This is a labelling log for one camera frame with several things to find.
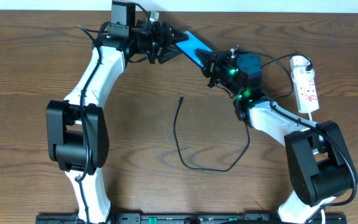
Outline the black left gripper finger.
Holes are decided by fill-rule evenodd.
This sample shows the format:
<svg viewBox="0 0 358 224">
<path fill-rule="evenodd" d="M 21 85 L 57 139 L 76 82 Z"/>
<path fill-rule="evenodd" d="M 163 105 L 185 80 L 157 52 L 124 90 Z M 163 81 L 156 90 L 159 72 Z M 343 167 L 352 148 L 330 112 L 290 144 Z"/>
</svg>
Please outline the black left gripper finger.
<svg viewBox="0 0 358 224">
<path fill-rule="evenodd" d="M 166 23 L 166 37 L 167 45 L 174 45 L 189 39 L 187 34 L 173 27 L 169 23 Z"/>
<path fill-rule="evenodd" d="M 157 54 L 158 62 L 163 64 L 180 54 L 181 51 L 176 46 L 163 47 Z"/>
</svg>

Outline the blue screen smartphone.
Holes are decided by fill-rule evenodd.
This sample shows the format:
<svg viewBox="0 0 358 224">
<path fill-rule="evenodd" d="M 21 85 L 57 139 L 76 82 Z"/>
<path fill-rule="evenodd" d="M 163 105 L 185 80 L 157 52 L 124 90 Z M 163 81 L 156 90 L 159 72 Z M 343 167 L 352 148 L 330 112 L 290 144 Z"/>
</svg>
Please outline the blue screen smartphone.
<svg viewBox="0 0 358 224">
<path fill-rule="evenodd" d="M 188 36 L 188 39 L 176 43 L 175 46 L 199 68 L 204 69 L 205 64 L 199 58 L 198 52 L 212 52 L 212 50 L 206 44 L 200 41 L 196 36 L 194 36 L 191 32 L 184 31 L 183 33 Z"/>
</svg>

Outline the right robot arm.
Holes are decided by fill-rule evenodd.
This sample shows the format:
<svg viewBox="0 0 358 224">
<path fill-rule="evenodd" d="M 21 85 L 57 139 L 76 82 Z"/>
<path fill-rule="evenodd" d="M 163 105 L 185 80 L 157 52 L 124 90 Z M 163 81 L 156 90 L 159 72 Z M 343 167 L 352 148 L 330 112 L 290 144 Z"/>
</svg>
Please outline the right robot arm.
<svg viewBox="0 0 358 224">
<path fill-rule="evenodd" d="M 233 93 L 238 119 L 285 146 L 293 191 L 277 209 L 278 220 L 309 223 L 326 207 L 355 199 L 358 176 L 339 126 L 303 119 L 269 97 L 262 84 L 262 53 L 197 49 L 195 55 L 209 86 L 221 84 Z"/>
</svg>

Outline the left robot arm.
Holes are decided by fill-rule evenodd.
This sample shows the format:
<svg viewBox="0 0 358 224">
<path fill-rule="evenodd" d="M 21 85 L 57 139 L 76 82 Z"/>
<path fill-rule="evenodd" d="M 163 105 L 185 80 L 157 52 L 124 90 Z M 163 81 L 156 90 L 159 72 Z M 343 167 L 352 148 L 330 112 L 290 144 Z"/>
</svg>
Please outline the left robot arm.
<svg viewBox="0 0 358 224">
<path fill-rule="evenodd" d="M 64 100 L 47 105 L 48 154 L 71 181 L 79 206 L 76 223 L 109 218 L 102 172 L 109 152 L 104 107 L 117 78 L 135 54 L 151 64 L 165 63 L 180 54 L 175 45 L 189 39 L 169 23 L 159 23 L 156 11 L 144 11 L 145 19 L 137 20 L 139 6 L 113 1 L 110 20 L 98 30 L 80 28 L 92 44 L 89 65 Z"/>
</svg>

